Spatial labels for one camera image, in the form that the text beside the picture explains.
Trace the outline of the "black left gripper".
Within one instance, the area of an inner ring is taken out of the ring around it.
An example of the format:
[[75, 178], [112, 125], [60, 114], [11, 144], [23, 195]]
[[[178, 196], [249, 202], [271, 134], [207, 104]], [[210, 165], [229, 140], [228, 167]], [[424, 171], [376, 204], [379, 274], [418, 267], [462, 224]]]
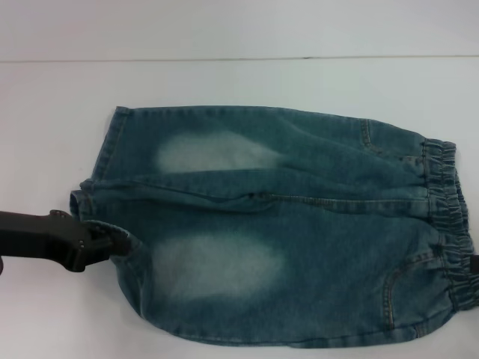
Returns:
[[71, 272], [126, 256], [132, 250], [129, 236], [117, 229], [99, 228], [52, 210], [48, 215], [1, 213], [1, 255], [51, 260]]

